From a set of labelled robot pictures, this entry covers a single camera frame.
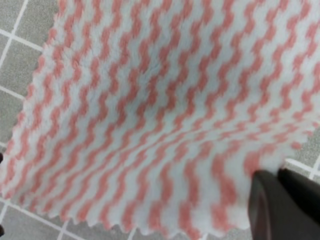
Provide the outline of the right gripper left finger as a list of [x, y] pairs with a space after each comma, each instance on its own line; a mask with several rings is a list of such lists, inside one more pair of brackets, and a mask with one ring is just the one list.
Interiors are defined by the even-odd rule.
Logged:
[[248, 217], [254, 240], [318, 240], [320, 224], [306, 215], [278, 180], [256, 171], [250, 188]]

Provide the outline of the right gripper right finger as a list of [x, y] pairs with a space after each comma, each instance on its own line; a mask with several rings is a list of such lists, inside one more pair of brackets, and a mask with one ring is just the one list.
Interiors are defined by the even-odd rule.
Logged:
[[299, 208], [320, 224], [320, 185], [287, 168], [279, 170], [277, 178]]

